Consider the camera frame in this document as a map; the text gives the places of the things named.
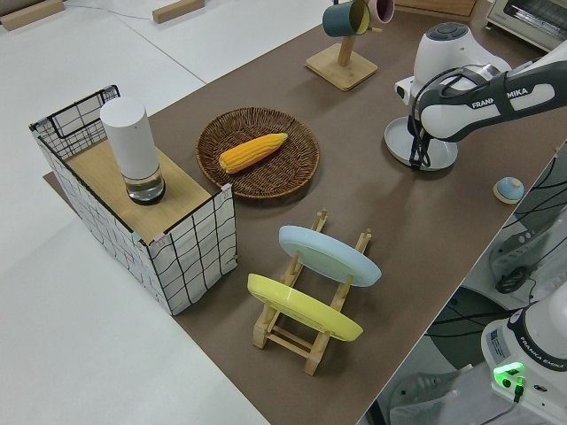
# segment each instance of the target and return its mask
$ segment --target blue mug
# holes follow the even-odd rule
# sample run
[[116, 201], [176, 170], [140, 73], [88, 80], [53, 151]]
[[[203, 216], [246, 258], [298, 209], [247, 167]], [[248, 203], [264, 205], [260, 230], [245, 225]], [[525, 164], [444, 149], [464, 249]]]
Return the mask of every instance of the blue mug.
[[364, 34], [369, 29], [370, 9], [364, 0], [333, 2], [322, 15], [322, 28], [331, 37]]

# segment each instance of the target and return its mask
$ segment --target green light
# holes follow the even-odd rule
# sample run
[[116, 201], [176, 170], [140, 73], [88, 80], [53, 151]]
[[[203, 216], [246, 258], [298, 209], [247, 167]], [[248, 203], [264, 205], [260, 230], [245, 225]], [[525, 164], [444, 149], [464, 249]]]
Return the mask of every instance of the green light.
[[494, 380], [500, 385], [505, 386], [502, 382], [509, 378], [512, 375], [517, 374], [520, 370], [524, 368], [524, 363], [520, 363], [519, 361], [515, 361], [513, 363], [508, 363], [508, 365], [498, 366], [494, 368]]

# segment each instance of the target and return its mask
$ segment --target blue plate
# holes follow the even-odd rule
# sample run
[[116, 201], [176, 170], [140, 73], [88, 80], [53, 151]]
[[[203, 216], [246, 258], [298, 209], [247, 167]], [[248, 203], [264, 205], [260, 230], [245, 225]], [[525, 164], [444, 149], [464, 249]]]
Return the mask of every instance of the blue plate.
[[299, 253], [302, 265], [334, 281], [345, 283], [352, 276], [353, 286], [371, 286], [382, 276], [378, 266], [352, 246], [309, 228], [283, 226], [279, 240], [290, 257]]

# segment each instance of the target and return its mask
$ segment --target mug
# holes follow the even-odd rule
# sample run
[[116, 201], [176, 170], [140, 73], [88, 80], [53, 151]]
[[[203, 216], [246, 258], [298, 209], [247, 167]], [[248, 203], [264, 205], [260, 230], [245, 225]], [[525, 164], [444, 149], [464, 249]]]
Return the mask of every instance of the mug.
[[364, 34], [369, 28], [370, 9], [364, 0], [333, 2], [322, 16], [322, 27], [331, 37]]
[[393, 16], [393, 0], [365, 0], [370, 9], [370, 25], [387, 24]]

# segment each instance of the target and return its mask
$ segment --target small blue object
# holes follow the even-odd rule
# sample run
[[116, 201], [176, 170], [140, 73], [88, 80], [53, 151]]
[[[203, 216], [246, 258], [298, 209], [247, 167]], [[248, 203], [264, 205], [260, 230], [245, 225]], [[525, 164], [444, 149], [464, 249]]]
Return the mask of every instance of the small blue object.
[[504, 177], [493, 188], [494, 195], [506, 204], [516, 204], [524, 196], [524, 185], [515, 177]]
[[310, 228], [283, 226], [279, 234], [283, 250], [299, 263], [337, 282], [353, 277], [353, 286], [371, 286], [382, 272], [376, 264], [353, 247]]

